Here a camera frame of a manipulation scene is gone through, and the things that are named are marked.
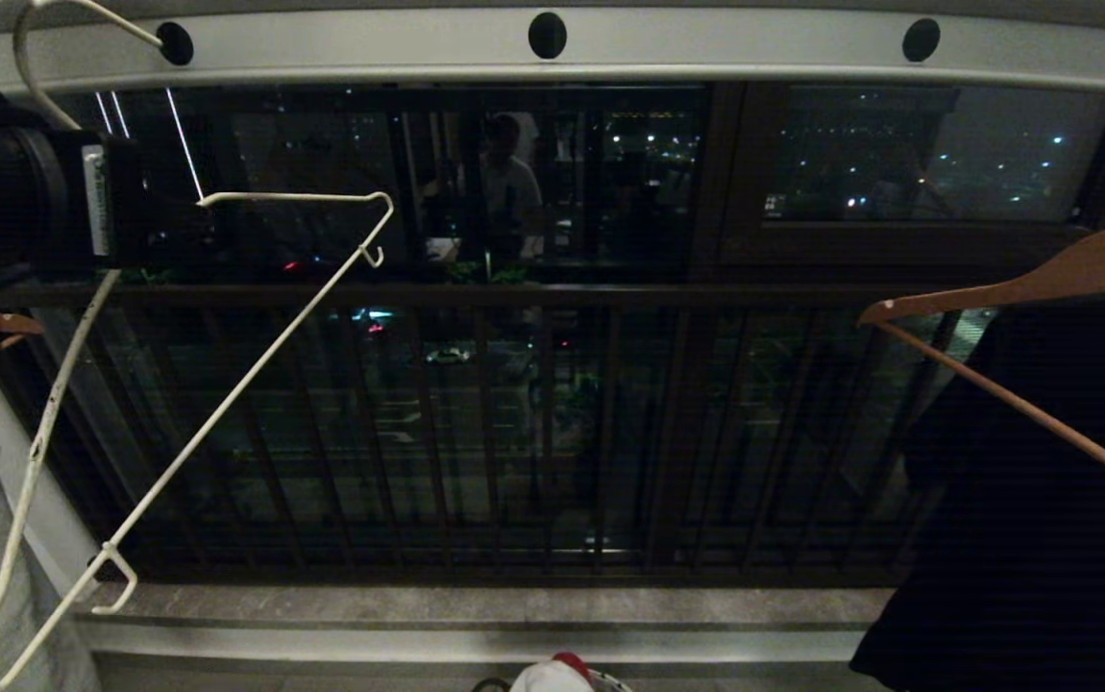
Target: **metal railing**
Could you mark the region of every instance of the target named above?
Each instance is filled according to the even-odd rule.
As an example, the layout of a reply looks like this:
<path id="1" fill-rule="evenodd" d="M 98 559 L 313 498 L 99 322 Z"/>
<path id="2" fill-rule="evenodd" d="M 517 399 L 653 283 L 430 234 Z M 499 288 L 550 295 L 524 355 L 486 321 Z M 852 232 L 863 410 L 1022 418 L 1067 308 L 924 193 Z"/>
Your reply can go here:
<path id="1" fill-rule="evenodd" d="M 144 578 L 894 584 L 939 490 L 899 444 L 944 374 L 854 328 L 907 287 L 343 287 L 123 547 Z M 107 535 L 312 287 L 123 287 L 52 464 Z M 3 388 L 34 424 L 91 289 Z M 966 356 L 983 316 L 909 324 Z"/>

